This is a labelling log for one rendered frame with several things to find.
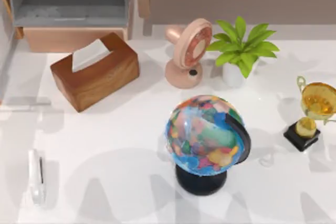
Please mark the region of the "pink desk fan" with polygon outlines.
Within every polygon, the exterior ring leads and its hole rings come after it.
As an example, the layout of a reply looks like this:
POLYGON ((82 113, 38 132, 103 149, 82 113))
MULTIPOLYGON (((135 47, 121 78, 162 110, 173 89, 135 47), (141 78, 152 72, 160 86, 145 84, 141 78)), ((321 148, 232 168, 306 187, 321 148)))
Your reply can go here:
POLYGON ((212 24, 198 18, 186 27, 169 25, 166 39, 174 45, 173 57, 165 66, 165 78, 174 87, 190 89, 197 86, 203 77, 200 60, 212 39, 212 24))

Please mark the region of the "colourful globe on black stand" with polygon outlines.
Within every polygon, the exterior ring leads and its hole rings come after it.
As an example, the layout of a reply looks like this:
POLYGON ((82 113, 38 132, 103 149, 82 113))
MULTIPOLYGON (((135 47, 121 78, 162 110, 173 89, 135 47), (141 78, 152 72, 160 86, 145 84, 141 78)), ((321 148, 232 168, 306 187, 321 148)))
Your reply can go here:
POLYGON ((227 171, 244 162, 251 150, 243 118, 231 103, 215 95, 197 95, 177 105, 165 138, 178 183, 197 196, 221 189, 227 171))

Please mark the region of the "wooden tissue box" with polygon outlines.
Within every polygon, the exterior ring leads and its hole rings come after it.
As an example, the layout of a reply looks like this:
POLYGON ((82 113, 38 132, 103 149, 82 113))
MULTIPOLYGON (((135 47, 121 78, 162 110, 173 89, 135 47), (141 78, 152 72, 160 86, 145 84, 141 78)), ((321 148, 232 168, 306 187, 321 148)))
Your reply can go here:
POLYGON ((109 54, 77 72, 72 71, 73 54, 53 63, 51 73, 58 90, 77 112, 82 112, 140 75, 138 54, 117 34, 100 41, 109 54))

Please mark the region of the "green plant in white pot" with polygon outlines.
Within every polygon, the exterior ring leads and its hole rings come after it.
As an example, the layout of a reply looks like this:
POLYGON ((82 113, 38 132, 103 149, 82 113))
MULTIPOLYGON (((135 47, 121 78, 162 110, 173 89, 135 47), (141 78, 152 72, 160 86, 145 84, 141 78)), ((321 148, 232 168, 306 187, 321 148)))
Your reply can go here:
POLYGON ((276 33, 269 29, 268 23, 255 25, 246 34, 246 21, 238 16, 234 24, 226 20, 217 20, 221 33, 213 35, 215 39, 207 51, 218 51, 215 65, 222 68, 223 81, 230 88, 239 88, 248 79, 254 66, 261 57, 277 58, 280 49, 268 39, 276 33))

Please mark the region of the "white tissue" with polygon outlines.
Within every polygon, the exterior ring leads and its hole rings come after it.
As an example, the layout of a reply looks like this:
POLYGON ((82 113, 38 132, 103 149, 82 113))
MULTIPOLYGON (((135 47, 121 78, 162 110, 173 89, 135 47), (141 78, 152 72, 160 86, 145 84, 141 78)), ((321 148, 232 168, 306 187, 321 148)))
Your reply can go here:
POLYGON ((96 39, 89 45, 76 50, 72 54, 72 72, 78 72, 100 61, 110 53, 110 50, 100 40, 96 39))

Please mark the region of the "pale wooden drawer front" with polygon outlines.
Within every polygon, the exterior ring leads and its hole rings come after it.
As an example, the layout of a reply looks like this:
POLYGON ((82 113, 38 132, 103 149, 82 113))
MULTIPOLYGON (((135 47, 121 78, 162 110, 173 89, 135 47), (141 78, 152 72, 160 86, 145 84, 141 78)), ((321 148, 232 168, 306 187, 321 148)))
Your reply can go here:
POLYGON ((33 52, 73 52, 109 33, 129 39, 127 27, 24 27, 23 33, 33 52))

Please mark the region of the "gold trophy on black base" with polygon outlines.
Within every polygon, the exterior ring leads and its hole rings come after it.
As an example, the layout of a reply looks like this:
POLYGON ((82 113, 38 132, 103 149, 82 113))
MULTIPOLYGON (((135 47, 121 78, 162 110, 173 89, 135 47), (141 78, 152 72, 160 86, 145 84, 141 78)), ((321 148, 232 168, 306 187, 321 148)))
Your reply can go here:
POLYGON ((321 131, 316 121, 323 124, 336 122, 331 117, 336 114, 336 88, 323 83, 306 83, 303 76, 296 79, 301 93, 301 109, 304 116, 284 132, 284 137, 300 152, 318 141, 321 131))

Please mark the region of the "white stapler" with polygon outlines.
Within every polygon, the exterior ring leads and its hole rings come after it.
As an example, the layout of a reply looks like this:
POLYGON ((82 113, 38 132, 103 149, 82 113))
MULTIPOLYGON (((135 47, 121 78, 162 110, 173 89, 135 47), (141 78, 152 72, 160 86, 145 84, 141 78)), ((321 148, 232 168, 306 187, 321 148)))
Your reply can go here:
POLYGON ((44 160, 36 149, 28 152, 28 189, 34 205, 42 206, 46 201, 44 160))

